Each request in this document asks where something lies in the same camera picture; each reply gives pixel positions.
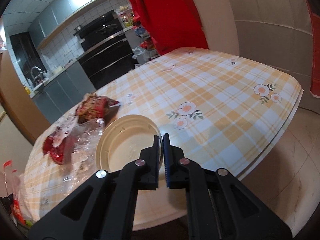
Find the clear plastic clamshell container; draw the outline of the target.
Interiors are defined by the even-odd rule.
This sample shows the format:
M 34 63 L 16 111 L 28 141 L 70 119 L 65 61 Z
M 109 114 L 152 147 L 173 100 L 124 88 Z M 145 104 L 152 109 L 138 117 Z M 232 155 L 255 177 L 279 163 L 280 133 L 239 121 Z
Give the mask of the clear plastic clamshell container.
M 105 128 L 105 121 L 103 118 L 96 118 L 78 124 L 76 116 L 68 116 L 63 120 L 65 119 L 77 120 L 77 124 L 69 133 L 69 135 L 75 136 L 76 143 L 71 154 L 71 162 L 61 166 L 59 175 L 61 184 L 74 185 L 86 180 L 95 171 L 95 152 Z

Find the red snack bag on floor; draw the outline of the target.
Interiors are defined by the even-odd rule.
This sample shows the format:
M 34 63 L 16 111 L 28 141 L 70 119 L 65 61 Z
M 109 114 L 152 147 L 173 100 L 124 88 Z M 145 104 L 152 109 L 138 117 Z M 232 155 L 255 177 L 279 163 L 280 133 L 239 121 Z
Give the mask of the red snack bag on floor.
M 9 196 L 12 196 L 13 198 L 13 201 L 11 204 L 12 213 L 14 217 L 22 225 L 26 225 L 26 221 L 20 209 L 20 202 L 18 200 L 18 192 L 21 184 L 20 174 L 13 167 L 12 160 L 8 160 L 3 164 L 3 170 L 4 170 L 4 183 L 5 183 L 6 192 Z

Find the red hanging apron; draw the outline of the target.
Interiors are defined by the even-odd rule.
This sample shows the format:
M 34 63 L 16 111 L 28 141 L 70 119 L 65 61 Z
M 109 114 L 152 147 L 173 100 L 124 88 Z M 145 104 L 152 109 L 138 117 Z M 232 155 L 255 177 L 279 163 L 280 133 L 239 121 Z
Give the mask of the red hanging apron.
M 208 48 L 193 0 L 129 0 L 135 15 L 164 55 L 182 47 Z

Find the yellow plaid tablecloth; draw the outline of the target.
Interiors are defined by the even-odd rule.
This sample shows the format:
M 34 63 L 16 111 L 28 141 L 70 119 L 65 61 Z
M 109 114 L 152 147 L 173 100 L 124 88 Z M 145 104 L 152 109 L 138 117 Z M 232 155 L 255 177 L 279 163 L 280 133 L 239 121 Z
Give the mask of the yellow plaid tablecloth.
M 289 74 L 218 51 L 180 48 L 145 63 L 99 89 L 118 100 L 117 117 L 150 118 L 172 145 L 203 168 L 223 167 L 244 178 L 272 150 L 291 122 L 303 89 Z M 61 168 L 42 145 L 65 116 L 35 142 L 24 171 L 26 206 L 33 222 L 61 200 Z M 140 191 L 134 230 L 186 215 L 182 190 L 169 193 L 164 177 L 157 191 Z

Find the crumpled red paper bag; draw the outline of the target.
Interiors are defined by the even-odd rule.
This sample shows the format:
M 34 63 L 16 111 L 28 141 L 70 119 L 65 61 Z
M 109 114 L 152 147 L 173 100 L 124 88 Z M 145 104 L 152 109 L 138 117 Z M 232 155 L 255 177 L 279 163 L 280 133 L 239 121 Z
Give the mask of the crumpled red paper bag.
M 107 96 L 98 96 L 96 93 L 85 94 L 79 103 L 75 115 L 78 124 L 83 124 L 96 118 L 104 118 L 108 115 L 110 108 L 120 106 L 120 102 Z

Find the chrome sink faucet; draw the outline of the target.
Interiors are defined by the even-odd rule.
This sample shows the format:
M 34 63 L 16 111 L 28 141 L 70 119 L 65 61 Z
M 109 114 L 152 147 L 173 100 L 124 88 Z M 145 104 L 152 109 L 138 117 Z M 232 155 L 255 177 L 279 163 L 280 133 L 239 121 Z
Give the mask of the chrome sink faucet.
M 38 66 L 33 66 L 30 70 L 31 77 L 33 79 L 34 85 L 38 85 L 46 79 L 46 70 L 42 70 Z

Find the round white plastic lid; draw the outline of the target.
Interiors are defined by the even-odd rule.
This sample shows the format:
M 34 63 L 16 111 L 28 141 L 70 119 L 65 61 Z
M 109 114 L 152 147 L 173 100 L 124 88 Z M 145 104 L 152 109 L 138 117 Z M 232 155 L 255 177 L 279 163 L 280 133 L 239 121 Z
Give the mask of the round white plastic lid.
M 138 159 L 141 150 L 153 145 L 154 136 L 162 135 L 157 125 L 143 115 L 130 114 L 115 120 L 99 139 L 95 165 L 99 170 L 114 172 Z

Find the black built-in oven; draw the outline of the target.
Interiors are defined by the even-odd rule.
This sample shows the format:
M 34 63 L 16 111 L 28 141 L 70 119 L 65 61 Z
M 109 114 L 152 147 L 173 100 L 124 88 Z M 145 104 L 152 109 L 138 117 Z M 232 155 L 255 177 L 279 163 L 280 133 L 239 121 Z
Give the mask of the black built-in oven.
M 113 10 L 87 25 L 81 25 L 74 36 L 84 53 L 77 61 L 89 80 L 99 89 L 135 68 L 132 48 L 119 17 Z

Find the grey kitchen cabinets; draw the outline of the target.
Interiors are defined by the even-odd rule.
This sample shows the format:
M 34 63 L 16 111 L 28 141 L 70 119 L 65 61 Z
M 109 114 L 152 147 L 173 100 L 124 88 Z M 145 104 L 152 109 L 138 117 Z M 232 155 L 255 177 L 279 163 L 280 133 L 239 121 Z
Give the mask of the grey kitchen cabinets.
M 32 97 L 44 117 L 53 124 L 68 110 L 77 105 L 85 94 L 95 92 L 78 61 L 50 78 Z

